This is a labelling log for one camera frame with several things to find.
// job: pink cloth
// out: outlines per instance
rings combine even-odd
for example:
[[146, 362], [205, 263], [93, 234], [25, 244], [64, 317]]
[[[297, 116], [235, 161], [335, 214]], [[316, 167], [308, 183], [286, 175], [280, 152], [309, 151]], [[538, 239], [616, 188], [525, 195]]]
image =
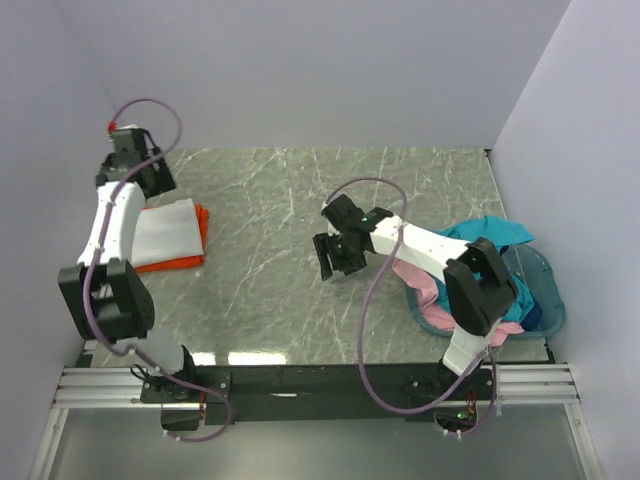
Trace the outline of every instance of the pink cloth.
[[[445, 331], [453, 331], [456, 321], [451, 314], [436, 303], [438, 299], [438, 286], [431, 275], [404, 260], [396, 260], [393, 263], [393, 271], [405, 281], [411, 288], [416, 289], [416, 297], [420, 305], [420, 311], [425, 320], [436, 328]], [[496, 333], [491, 339], [491, 346], [502, 345], [507, 335], [524, 332], [520, 324], [516, 322], [501, 322]]]

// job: folded white towel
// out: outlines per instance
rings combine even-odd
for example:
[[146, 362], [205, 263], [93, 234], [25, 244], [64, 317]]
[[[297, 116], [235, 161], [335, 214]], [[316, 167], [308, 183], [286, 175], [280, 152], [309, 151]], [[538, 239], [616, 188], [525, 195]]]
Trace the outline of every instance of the folded white towel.
[[134, 267], [202, 253], [196, 207], [190, 198], [140, 212], [131, 253]]

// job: black mounting bar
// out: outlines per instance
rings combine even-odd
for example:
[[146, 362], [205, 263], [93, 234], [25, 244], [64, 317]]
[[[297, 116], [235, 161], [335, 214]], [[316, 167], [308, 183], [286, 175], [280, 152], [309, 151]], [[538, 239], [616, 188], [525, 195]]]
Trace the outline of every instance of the black mounting bar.
[[[365, 390], [357, 365], [199, 366], [199, 382], [225, 394], [234, 421], [336, 420], [397, 417], [378, 406]], [[367, 365], [369, 380], [387, 403], [413, 408], [434, 400], [451, 385], [451, 372], [439, 363]], [[478, 400], [489, 400], [491, 371], [476, 369], [449, 400], [466, 401], [475, 390]], [[142, 403], [175, 403], [166, 392], [143, 389]], [[197, 393], [192, 401], [198, 401]], [[205, 423], [219, 425], [226, 407], [206, 400]], [[196, 428], [200, 413], [163, 412], [163, 428]], [[433, 421], [433, 411], [409, 415], [407, 421]]]

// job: black bracket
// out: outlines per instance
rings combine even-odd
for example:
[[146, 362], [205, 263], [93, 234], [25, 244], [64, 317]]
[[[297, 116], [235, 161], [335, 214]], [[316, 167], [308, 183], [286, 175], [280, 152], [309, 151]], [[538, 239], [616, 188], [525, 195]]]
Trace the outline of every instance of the black bracket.
[[[58, 273], [58, 286], [80, 336], [93, 340], [82, 301], [86, 274], [84, 265], [63, 268]], [[112, 258], [96, 267], [91, 278], [91, 306], [100, 329], [111, 342], [145, 338], [155, 321], [151, 294], [126, 260]]]
[[364, 252], [373, 252], [371, 232], [381, 220], [393, 216], [379, 207], [365, 214], [344, 194], [332, 200], [321, 214], [340, 232], [339, 235], [320, 233], [313, 237], [323, 281], [334, 271], [351, 275], [366, 267]]
[[467, 248], [444, 269], [451, 314], [467, 332], [485, 336], [509, 311], [518, 287], [491, 241], [479, 238]]
[[[150, 158], [145, 136], [150, 138], [149, 132], [142, 128], [118, 129], [111, 133], [114, 151], [107, 155], [100, 165], [100, 172], [96, 175], [96, 187], [120, 180], [133, 167]], [[152, 155], [158, 155], [160, 152], [158, 146], [154, 145], [151, 148]], [[140, 185], [147, 199], [176, 188], [164, 158], [143, 168], [130, 181]]]

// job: wire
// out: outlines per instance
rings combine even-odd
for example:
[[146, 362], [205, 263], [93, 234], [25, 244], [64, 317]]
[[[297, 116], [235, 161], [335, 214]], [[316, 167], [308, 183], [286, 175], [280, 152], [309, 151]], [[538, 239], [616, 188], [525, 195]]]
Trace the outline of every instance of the wire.
[[176, 111], [166, 103], [153, 98], [138, 98], [135, 100], [131, 100], [130, 102], [127, 102], [123, 106], [121, 106], [116, 111], [116, 113], [113, 115], [113, 118], [109, 122], [109, 126], [108, 126], [109, 133], [113, 132], [113, 130], [116, 128], [118, 118], [120, 117], [120, 115], [122, 115], [122, 112], [124, 112], [131, 105], [135, 105], [136, 103], [142, 103], [142, 102], [155, 103], [156, 105], [160, 105], [161, 107], [164, 107], [166, 110], [168, 110], [176, 120], [176, 124], [177, 124], [176, 136], [174, 140], [171, 142], [171, 144], [166, 148], [166, 150], [156, 153], [155, 155], [151, 156], [144, 162], [139, 163], [138, 165], [136, 165], [135, 167], [127, 171], [123, 175], [123, 177], [120, 179], [120, 181], [116, 184], [116, 187], [113, 189], [113, 192], [111, 193], [111, 196], [109, 199], [110, 202], [107, 203], [107, 206], [105, 209], [104, 220], [102, 222], [100, 233], [98, 235], [97, 245], [96, 245], [95, 251], [93, 252], [93, 256], [91, 257], [91, 262], [89, 263], [89, 266], [87, 268], [87, 273], [84, 277], [84, 281], [82, 284], [82, 303], [83, 303], [84, 311], [87, 317], [87, 322], [89, 324], [89, 327], [91, 328], [91, 331], [93, 332], [93, 335], [113, 355], [117, 357], [123, 357], [127, 354], [135, 354], [143, 362], [149, 365], [153, 370], [155, 370], [158, 373], [161, 373], [165, 378], [172, 381], [173, 383], [185, 388], [197, 390], [207, 395], [212, 395], [225, 405], [227, 409], [227, 417], [224, 423], [218, 430], [216, 430], [215, 432], [209, 435], [206, 435], [204, 437], [180, 437], [172, 432], [167, 432], [168, 436], [176, 439], [177, 441], [188, 442], [188, 443], [206, 442], [207, 440], [211, 440], [213, 438], [216, 438], [222, 435], [227, 430], [227, 428], [229, 428], [229, 425], [231, 425], [231, 422], [233, 421], [233, 411], [231, 409], [231, 404], [229, 403], [229, 400], [220, 392], [216, 392], [215, 390], [212, 390], [210, 388], [201, 387], [200, 385], [196, 385], [194, 383], [176, 378], [170, 372], [168, 372], [167, 370], [162, 368], [160, 365], [158, 365], [158, 363], [153, 358], [151, 358], [147, 353], [145, 353], [143, 350], [141, 350], [139, 347], [135, 345], [131, 345], [131, 344], [126, 345], [122, 350], [115, 347], [115, 345], [113, 345], [109, 341], [109, 339], [105, 336], [104, 332], [102, 332], [102, 330], [98, 326], [98, 321], [95, 317], [93, 308], [91, 306], [91, 280], [93, 278], [93, 274], [95, 272], [96, 266], [98, 265], [100, 255], [102, 253], [102, 245], [104, 244], [105, 238], [107, 237], [107, 231], [109, 229], [109, 220], [111, 219], [111, 214], [113, 212], [113, 207], [118, 197], [118, 194], [120, 193], [122, 188], [127, 184], [127, 182], [131, 180], [138, 172], [152, 165], [154, 162], [162, 159], [167, 153], [173, 150], [175, 146], [178, 144], [180, 137], [182, 136], [182, 120], [180, 119]]
[[467, 396], [467, 408], [471, 415], [475, 415], [477, 403], [478, 403], [478, 398], [476, 396], [476, 390], [473, 389], [472, 391], [469, 392], [469, 395]]
[[142, 380], [143, 383], [150, 383], [149, 377], [151, 377], [151, 375], [145, 372], [141, 365], [138, 365], [136, 363], [135, 365], [129, 368], [129, 372], [138, 380]]
[[[388, 403], [386, 403], [375, 392], [375, 390], [373, 389], [373, 386], [371, 385], [371, 382], [369, 381], [369, 377], [367, 376], [367, 370], [366, 370], [366, 367], [365, 367], [365, 364], [364, 364], [364, 352], [363, 352], [364, 324], [365, 324], [365, 320], [366, 320], [366, 317], [367, 317], [367, 310], [369, 309], [369, 304], [371, 303], [371, 297], [373, 295], [373, 292], [374, 292], [376, 286], [378, 285], [378, 282], [382, 278], [382, 275], [389, 269], [389, 267], [391, 266], [391, 263], [394, 261], [394, 257], [396, 255], [396, 253], [398, 253], [400, 245], [402, 245], [402, 242], [403, 242], [403, 239], [404, 239], [404, 219], [405, 219], [405, 216], [406, 216], [406, 213], [407, 213], [408, 199], [407, 199], [407, 194], [402, 189], [402, 187], [400, 187], [400, 185], [398, 185], [397, 183], [393, 182], [392, 180], [387, 180], [385, 178], [378, 178], [378, 177], [357, 177], [357, 178], [354, 178], [352, 180], [349, 180], [346, 183], [343, 183], [338, 188], [336, 188], [333, 192], [331, 192], [331, 194], [329, 194], [329, 196], [328, 196], [328, 198], [327, 198], [325, 203], [329, 203], [338, 194], [338, 192], [340, 192], [345, 187], [348, 187], [349, 185], [351, 185], [353, 183], [363, 182], [363, 181], [385, 183], [385, 184], [395, 188], [398, 191], [398, 193], [400, 193], [400, 196], [402, 197], [402, 205], [400, 207], [400, 219], [401, 219], [401, 222], [400, 222], [400, 225], [398, 226], [398, 239], [396, 240], [396, 243], [393, 246], [393, 249], [391, 250], [389, 255], [387, 256], [386, 260], [384, 261], [384, 263], [382, 264], [382, 266], [380, 267], [380, 269], [376, 273], [375, 277], [373, 278], [373, 281], [369, 285], [369, 288], [367, 289], [367, 293], [366, 293], [366, 295], [364, 297], [364, 302], [362, 304], [362, 310], [360, 312], [360, 321], [358, 323], [358, 337], [357, 337], [358, 370], [360, 372], [360, 378], [362, 379], [362, 383], [364, 384], [365, 389], [367, 390], [367, 392], [369, 393], [369, 395], [371, 396], [373, 401], [376, 402], [380, 407], [384, 408], [385, 410], [387, 410], [389, 412], [396, 413], [398, 415], [417, 415], [417, 414], [420, 414], [420, 413], [424, 413], [427, 410], [433, 409], [438, 404], [440, 404], [441, 402], [443, 402], [444, 400], [449, 398], [449, 396], [451, 396], [451, 394], [464, 381], [465, 377], [467, 375], [469, 375], [482, 362], [482, 360], [488, 354], [490, 355], [490, 353], [488, 351], [480, 352], [473, 359], [473, 361], [467, 366], [467, 368], [462, 372], [462, 374], [460, 374], [460, 376], [456, 379], [456, 381], [453, 382], [453, 384], [442, 395], [440, 395], [435, 400], [427, 403], [426, 405], [422, 405], [421, 407], [415, 407], [415, 408], [398, 408], [398, 407], [394, 407], [393, 405], [389, 405]], [[496, 376], [495, 372], [496, 372], [496, 370], [494, 368], [494, 376], [493, 376], [494, 391], [495, 391], [495, 388], [496, 388], [495, 385], [496, 385], [496, 379], [497, 379], [497, 376]]]

